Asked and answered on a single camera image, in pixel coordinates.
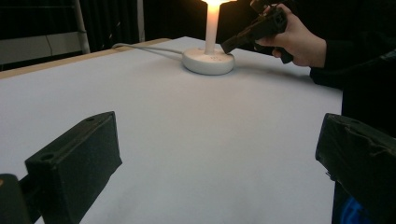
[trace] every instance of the white base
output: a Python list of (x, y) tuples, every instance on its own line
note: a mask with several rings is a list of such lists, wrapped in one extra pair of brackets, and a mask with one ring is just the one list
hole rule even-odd
[(187, 49), (183, 52), (183, 64), (189, 70), (202, 75), (223, 75), (233, 70), (235, 59), (215, 49), (213, 55), (205, 54), (204, 49)]

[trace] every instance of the handheld device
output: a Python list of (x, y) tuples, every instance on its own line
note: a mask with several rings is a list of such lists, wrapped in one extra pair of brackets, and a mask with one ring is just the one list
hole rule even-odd
[[(265, 0), (252, 0), (250, 6), (259, 13), (259, 17), (239, 34), (232, 36), (220, 44), (225, 53), (229, 53), (248, 43), (253, 44), (255, 49), (260, 51), (264, 47), (256, 44), (255, 40), (268, 35), (276, 35), (285, 32), (288, 21), (282, 8), (271, 6)], [(283, 48), (276, 48), (282, 52), (282, 63), (293, 61), (293, 56), (291, 54)]]

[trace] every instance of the wooden table edge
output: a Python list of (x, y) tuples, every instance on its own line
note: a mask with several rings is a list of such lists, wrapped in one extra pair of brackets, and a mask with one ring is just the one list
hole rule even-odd
[[(149, 46), (149, 45), (166, 42), (169, 40), (171, 40), (171, 39), (159, 38), (159, 39), (154, 39), (154, 40), (150, 40), (150, 41), (137, 43), (135, 45), (136, 46)], [(10, 69), (10, 70), (4, 71), (4, 72), (0, 72), (0, 79), (6, 78), (6, 77), (15, 77), (18, 75), (23, 75), (23, 74), (30, 73), (30, 72), (35, 72), (35, 71), (39, 71), (39, 70), (43, 70), (43, 69), (47, 69), (47, 68), (51, 68), (51, 67), (56, 67), (56, 66), (63, 65), (63, 64), (75, 63), (75, 62), (79, 62), (82, 60), (105, 56), (108, 54), (123, 52), (123, 51), (129, 50), (129, 49), (132, 49), (132, 48), (120, 47), (120, 48), (116, 48), (116, 49), (106, 49), (106, 50), (101, 50), (101, 51), (97, 51), (94, 53), (78, 55), (76, 57), (65, 58), (65, 59), (52, 61), (52, 62), (48, 62), (48, 63), (39, 63), (39, 64), (31, 65), (31, 66)]]

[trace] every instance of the wrist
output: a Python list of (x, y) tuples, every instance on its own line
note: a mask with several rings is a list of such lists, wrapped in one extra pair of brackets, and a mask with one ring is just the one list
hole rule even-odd
[(310, 67), (323, 68), (326, 63), (326, 41), (322, 38), (315, 39), (316, 44), (314, 46), (314, 52), (312, 53), (313, 58), (311, 59)]

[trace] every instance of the light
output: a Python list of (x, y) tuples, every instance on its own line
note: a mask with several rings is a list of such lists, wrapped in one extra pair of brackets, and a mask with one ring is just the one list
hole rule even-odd
[(205, 49), (187, 49), (183, 52), (183, 64), (192, 72), (203, 75), (223, 75), (234, 66), (232, 54), (215, 49), (220, 5), (236, 0), (202, 0), (207, 3)]

